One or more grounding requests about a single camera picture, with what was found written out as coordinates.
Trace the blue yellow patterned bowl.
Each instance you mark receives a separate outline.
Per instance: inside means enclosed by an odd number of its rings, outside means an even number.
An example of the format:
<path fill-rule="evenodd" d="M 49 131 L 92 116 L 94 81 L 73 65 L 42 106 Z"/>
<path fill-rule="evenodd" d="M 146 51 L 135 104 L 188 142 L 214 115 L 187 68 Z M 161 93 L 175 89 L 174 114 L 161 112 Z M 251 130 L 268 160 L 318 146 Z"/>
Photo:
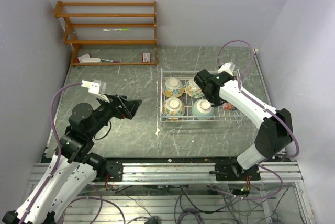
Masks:
<path fill-rule="evenodd" d="M 170 77 L 163 82 L 163 94 L 167 98 L 181 97 L 184 91 L 183 83 L 175 77 Z"/>

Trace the red white patterned bowl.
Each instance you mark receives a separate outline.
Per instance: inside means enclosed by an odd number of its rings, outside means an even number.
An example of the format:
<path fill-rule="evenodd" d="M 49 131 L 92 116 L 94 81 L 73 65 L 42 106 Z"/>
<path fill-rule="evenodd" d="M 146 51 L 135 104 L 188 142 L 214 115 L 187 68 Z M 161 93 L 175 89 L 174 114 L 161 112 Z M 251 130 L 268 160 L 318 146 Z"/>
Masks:
<path fill-rule="evenodd" d="M 223 103 L 223 108 L 224 108 L 224 110 L 227 110 L 227 111 L 234 111 L 234 110 L 237 110 L 237 108 L 233 105 L 233 104 L 231 104 L 231 103 L 229 103 L 229 102 L 224 102 Z"/>

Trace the light teal glazed bowl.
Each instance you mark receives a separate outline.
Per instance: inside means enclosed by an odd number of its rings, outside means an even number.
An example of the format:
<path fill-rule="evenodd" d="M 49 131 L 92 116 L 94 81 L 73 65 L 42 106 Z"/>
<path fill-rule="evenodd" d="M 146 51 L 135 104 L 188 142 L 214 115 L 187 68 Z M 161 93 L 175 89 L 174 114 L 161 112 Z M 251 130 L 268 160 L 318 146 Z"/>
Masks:
<path fill-rule="evenodd" d="M 214 108 L 206 99 L 200 99 L 192 106 L 192 116 L 198 120 L 210 120 L 214 115 Z"/>

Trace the orange flower bowl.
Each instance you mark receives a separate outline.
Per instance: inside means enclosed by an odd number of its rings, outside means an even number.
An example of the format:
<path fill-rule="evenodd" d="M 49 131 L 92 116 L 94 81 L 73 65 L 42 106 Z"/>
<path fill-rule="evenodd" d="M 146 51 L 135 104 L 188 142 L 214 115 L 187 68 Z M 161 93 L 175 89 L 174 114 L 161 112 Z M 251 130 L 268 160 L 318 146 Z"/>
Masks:
<path fill-rule="evenodd" d="M 199 88 L 199 86 L 195 83 L 194 79 L 189 79 L 185 83 L 184 88 L 185 88 L 185 92 L 187 93 L 187 95 L 192 97 L 192 98 L 202 98 L 202 97 L 204 97 L 204 93 Z"/>

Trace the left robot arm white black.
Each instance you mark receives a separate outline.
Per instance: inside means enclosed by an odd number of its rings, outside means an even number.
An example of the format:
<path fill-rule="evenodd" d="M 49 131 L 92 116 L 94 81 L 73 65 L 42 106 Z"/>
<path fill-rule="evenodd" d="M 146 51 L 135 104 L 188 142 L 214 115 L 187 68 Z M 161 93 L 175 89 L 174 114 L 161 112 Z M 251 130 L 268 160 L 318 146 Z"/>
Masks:
<path fill-rule="evenodd" d="M 106 159 L 91 152 L 93 139 L 112 118 L 131 120 L 142 101 L 105 95 L 98 102 L 96 109 L 89 103 L 79 103 L 72 109 L 70 124 L 47 171 L 24 203 L 5 214 L 3 223 L 56 223 L 89 182 L 106 176 Z"/>

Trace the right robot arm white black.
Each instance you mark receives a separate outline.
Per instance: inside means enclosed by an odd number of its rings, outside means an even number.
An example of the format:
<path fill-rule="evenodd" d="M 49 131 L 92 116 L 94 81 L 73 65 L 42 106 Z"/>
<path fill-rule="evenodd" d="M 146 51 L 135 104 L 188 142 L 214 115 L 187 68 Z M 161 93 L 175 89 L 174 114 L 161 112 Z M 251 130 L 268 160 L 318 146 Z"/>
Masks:
<path fill-rule="evenodd" d="M 239 154 L 237 163 L 230 168 L 235 179 L 244 179 L 250 167 L 272 158 L 293 141 L 290 112 L 262 102 L 244 89 L 231 74 L 221 72 L 213 75 L 201 70 L 195 75 L 194 81 L 214 107 L 230 102 L 258 129 L 254 144 Z"/>

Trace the orange leaf bird bowl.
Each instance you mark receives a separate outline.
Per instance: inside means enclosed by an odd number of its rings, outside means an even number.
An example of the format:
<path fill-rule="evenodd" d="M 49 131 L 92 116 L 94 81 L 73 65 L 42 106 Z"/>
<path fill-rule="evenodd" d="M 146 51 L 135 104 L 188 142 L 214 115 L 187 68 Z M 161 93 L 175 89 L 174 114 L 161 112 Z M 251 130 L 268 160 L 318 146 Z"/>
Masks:
<path fill-rule="evenodd" d="M 162 115 L 166 116 L 167 120 L 178 120 L 185 114 L 184 103 L 175 97 L 169 98 L 163 102 Z"/>

